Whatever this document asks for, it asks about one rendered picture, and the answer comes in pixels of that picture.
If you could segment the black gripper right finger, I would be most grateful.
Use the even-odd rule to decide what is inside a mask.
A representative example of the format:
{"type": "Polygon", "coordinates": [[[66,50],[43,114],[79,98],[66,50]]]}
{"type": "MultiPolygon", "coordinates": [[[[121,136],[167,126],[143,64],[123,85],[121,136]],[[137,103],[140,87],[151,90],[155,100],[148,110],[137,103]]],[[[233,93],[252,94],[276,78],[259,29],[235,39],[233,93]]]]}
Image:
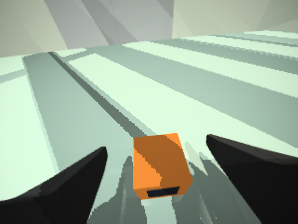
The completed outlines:
{"type": "Polygon", "coordinates": [[[262,224],[298,224],[298,158],[213,134],[206,145],[262,224]]]}

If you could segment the orange block with dark square face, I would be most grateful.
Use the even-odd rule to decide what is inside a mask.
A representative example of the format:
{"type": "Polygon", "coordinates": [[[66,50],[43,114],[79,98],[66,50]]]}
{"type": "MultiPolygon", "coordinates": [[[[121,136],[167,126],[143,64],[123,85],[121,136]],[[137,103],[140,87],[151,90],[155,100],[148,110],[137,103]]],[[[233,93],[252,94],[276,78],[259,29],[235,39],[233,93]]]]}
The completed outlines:
{"type": "Polygon", "coordinates": [[[140,200],[183,195],[192,183],[178,133],[133,138],[133,189],[140,200]]]}

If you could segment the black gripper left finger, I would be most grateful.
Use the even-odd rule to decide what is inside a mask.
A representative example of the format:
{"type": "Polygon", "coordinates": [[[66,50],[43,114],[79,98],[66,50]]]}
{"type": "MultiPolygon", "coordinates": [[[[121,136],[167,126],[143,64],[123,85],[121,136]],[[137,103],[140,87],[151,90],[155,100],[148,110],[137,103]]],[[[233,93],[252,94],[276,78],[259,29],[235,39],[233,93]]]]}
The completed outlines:
{"type": "Polygon", "coordinates": [[[0,224],[87,224],[107,158],[100,147],[22,195],[0,201],[0,224]]]}

